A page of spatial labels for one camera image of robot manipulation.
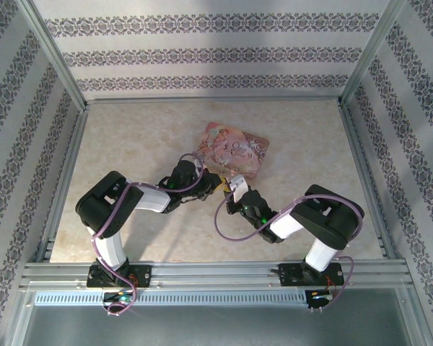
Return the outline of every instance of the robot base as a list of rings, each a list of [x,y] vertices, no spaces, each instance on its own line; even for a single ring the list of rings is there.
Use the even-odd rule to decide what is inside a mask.
[[[337,286],[344,284],[340,263],[330,263],[322,272],[308,270],[304,263],[281,263],[276,274],[279,274],[281,286],[327,286],[329,278]]]
[[[135,281],[136,287],[146,288],[149,287],[151,282],[152,266],[150,265],[128,265],[126,273],[122,275],[129,280]],[[122,288],[130,287],[121,280],[113,280],[112,277],[106,273],[104,268],[95,262],[90,266],[87,278],[87,288]]]

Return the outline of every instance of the vented metal strip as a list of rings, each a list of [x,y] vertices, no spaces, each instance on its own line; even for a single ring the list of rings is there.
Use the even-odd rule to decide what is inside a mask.
[[[36,306],[97,306],[102,291],[39,292]],[[151,292],[140,291],[135,305],[139,306],[298,306],[306,307],[304,290],[273,292],[269,290],[214,292]]]
[[[35,295],[35,305],[39,306],[89,306],[101,302],[102,291],[39,292]]]

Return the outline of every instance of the card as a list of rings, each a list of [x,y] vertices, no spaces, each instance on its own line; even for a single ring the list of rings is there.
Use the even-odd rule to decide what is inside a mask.
[[[212,122],[202,135],[197,154],[210,172],[255,178],[268,145],[265,138]]]

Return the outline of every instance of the wire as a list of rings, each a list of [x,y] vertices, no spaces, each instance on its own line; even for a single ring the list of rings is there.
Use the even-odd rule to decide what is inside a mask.
[[[327,287],[325,289],[327,290],[332,285],[333,286],[332,294],[334,294],[337,290],[337,285],[328,277],[328,275],[326,275],[325,278],[327,279]]]
[[[341,286],[341,288],[340,288],[340,290],[338,291],[337,294],[335,294],[335,292],[333,293],[334,294],[333,299],[329,302],[329,304],[327,304],[326,306],[323,307],[323,309],[322,309],[323,311],[329,309],[331,307],[331,305],[333,305],[338,300],[338,298],[340,298],[340,296],[342,295],[342,293],[345,290],[345,287],[349,283],[349,279],[351,279],[351,276],[353,275],[354,260],[351,258],[351,256],[340,256],[338,259],[339,260],[348,260],[348,261],[350,261],[351,267],[349,268],[349,273],[348,273],[348,276],[346,276],[344,284]]]
[[[267,227],[269,224],[273,223],[275,220],[281,218],[282,216],[286,215],[287,213],[290,213],[291,209],[293,209],[294,206],[296,206],[297,204],[305,201],[305,200],[312,200],[312,199],[325,199],[325,200],[336,200],[337,202],[343,203],[344,205],[348,206],[350,209],[352,209],[354,211],[354,213],[356,214],[357,218],[358,218],[358,226],[356,227],[356,229],[354,230],[353,234],[351,235],[350,241],[353,240],[354,238],[357,237],[357,235],[359,234],[359,232],[362,229],[362,215],[359,212],[359,210],[352,204],[350,203],[348,200],[338,197],[338,196],[332,196],[332,195],[307,195],[307,196],[302,196],[300,198],[297,198],[294,202],[290,203],[287,207],[285,207],[284,209],[282,209],[281,211],[279,211],[279,213],[277,215],[275,215],[273,218],[271,218],[270,220],[268,220],[268,222],[266,222],[265,224],[263,224],[259,229],[257,229],[256,231],[254,231],[253,233],[249,234],[248,236],[244,236],[243,238],[229,238],[228,236],[225,236],[218,228],[217,225],[217,216],[218,216],[218,212],[219,210],[222,208],[222,206],[231,198],[231,196],[234,195],[235,190],[231,191],[231,193],[229,193],[225,199],[223,199],[223,201],[218,205],[218,208],[216,208],[215,210],[215,215],[214,215],[214,225],[215,225],[215,229],[218,232],[218,234],[220,236],[222,236],[224,239],[229,240],[229,241],[245,241],[248,240],[250,238],[252,238],[253,236],[257,235],[258,233],[260,233],[262,230],[264,230],[265,227]],[[350,256],[340,256],[338,257],[339,260],[349,260],[351,262],[351,267],[349,270],[349,274],[346,277],[346,280],[344,282],[344,284],[341,286],[340,290],[338,291],[338,293],[335,295],[335,291],[334,291],[334,297],[333,299],[329,302],[329,304],[327,304],[321,311],[324,311],[326,309],[329,309],[330,306],[336,302],[336,300],[342,295],[345,287],[348,285],[349,279],[351,278],[351,275],[353,274],[353,269],[354,269],[354,260],[350,257]]]
[[[305,200],[312,200],[312,199],[324,199],[324,200],[336,200],[337,202],[343,203],[344,205],[346,205],[347,207],[349,207],[350,209],[352,209],[354,211],[354,213],[356,214],[357,218],[358,218],[358,226],[356,227],[356,229],[354,230],[353,234],[351,235],[350,241],[353,240],[354,238],[357,237],[357,235],[359,234],[359,232],[362,229],[362,215],[359,212],[359,210],[348,200],[342,198],[342,197],[338,197],[338,196],[332,196],[332,195],[307,195],[307,196],[302,196],[300,198],[297,198],[295,201],[293,201],[292,203],[290,203],[287,207],[285,207],[284,209],[282,209],[281,211],[279,211],[279,213],[277,213],[274,217],[270,218],[265,224],[263,224],[260,228],[258,228],[256,231],[254,231],[253,233],[249,234],[248,236],[244,236],[242,238],[229,238],[228,236],[225,236],[218,228],[218,223],[217,223],[217,216],[218,213],[220,211],[220,209],[222,208],[222,206],[234,195],[235,190],[231,191],[231,193],[229,193],[225,199],[223,199],[221,201],[220,204],[218,204],[218,207],[215,210],[215,214],[214,214],[214,226],[216,229],[216,232],[218,232],[218,234],[223,237],[224,239],[226,239],[227,241],[245,241],[248,240],[254,236],[256,236],[258,233],[260,233],[262,230],[264,230],[266,227],[268,227],[271,223],[273,223],[274,221],[278,220],[279,218],[285,216],[286,214],[290,213],[290,211],[294,208],[294,206],[296,206],[297,204],[300,204],[302,202],[304,202]]]
[[[121,314],[123,314],[125,311],[127,311],[129,308],[131,308],[131,306],[134,304],[135,300],[136,300],[136,287],[135,285],[127,278],[123,277],[122,275],[119,275],[118,273],[115,272],[115,270],[112,269],[112,267],[106,263],[106,261],[102,258],[102,255],[100,253],[100,250],[98,249],[97,245],[96,245],[96,239],[100,238],[102,236],[102,234],[106,231],[106,229],[108,229],[110,223],[113,221],[113,219],[115,218],[115,215],[117,214],[118,210],[120,209],[123,200],[125,199],[125,196],[127,194],[127,192],[133,187],[133,186],[146,186],[146,187],[151,187],[154,188],[156,190],[161,190],[164,192],[185,192],[188,190],[193,189],[202,179],[203,175],[204,175],[204,163],[202,162],[201,158],[198,157],[197,155],[195,155],[194,153],[188,153],[188,154],[184,154],[180,157],[180,159],[178,161],[181,161],[183,159],[183,157],[186,156],[192,156],[194,157],[194,159],[197,159],[199,164],[201,165],[201,171],[199,173],[199,176],[197,177],[197,180],[191,184],[188,187],[185,187],[183,189],[177,189],[177,190],[171,190],[171,189],[165,189],[162,187],[158,187],[155,185],[150,185],[150,184],[146,184],[143,182],[131,182],[130,184],[128,184],[125,189],[122,191],[121,196],[119,197],[119,199],[117,200],[117,203],[115,204],[115,207],[112,211],[112,213],[109,215],[108,219],[106,220],[106,222],[104,222],[104,224],[102,225],[101,229],[95,233],[92,236],[92,245],[93,245],[93,249],[95,251],[96,256],[98,257],[98,260],[100,261],[100,264],[112,275],[114,275],[117,279],[122,280],[124,283],[126,283],[128,286],[130,286],[132,294],[131,294],[131,300],[127,305],[124,305],[122,303],[119,302],[114,302],[111,303],[105,310],[108,312],[109,315],[113,315],[113,316],[119,316]],[[112,309],[118,307],[121,308],[119,311],[117,312],[113,312]]]

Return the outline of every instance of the robotic arm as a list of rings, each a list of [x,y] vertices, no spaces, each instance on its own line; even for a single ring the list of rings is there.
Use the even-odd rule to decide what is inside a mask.
[[[122,174],[113,171],[76,205],[82,223],[94,235],[98,262],[103,260],[109,266],[106,268],[99,263],[93,266],[97,268],[95,272],[90,269],[89,279],[90,276],[97,277],[91,287],[125,287],[126,282],[119,280],[117,275],[136,282],[140,277],[146,277],[146,283],[149,283],[150,274],[138,273],[129,264],[121,243],[119,231],[133,210],[170,213],[190,200],[205,200],[222,185],[226,186],[224,194],[227,212],[239,213],[252,224],[256,228],[253,235],[260,234],[271,244],[280,243],[303,228],[315,236],[316,239],[301,264],[301,270],[294,274],[295,285],[321,283],[332,259],[357,235],[362,225],[364,211],[356,203],[318,185],[312,185],[305,196],[277,213],[269,208],[260,193],[253,190],[242,176],[226,180],[218,174],[210,173],[208,169],[196,168],[190,161],[180,160],[170,177],[162,179],[157,186],[130,186]],[[95,236],[101,229],[105,229],[102,235]]]

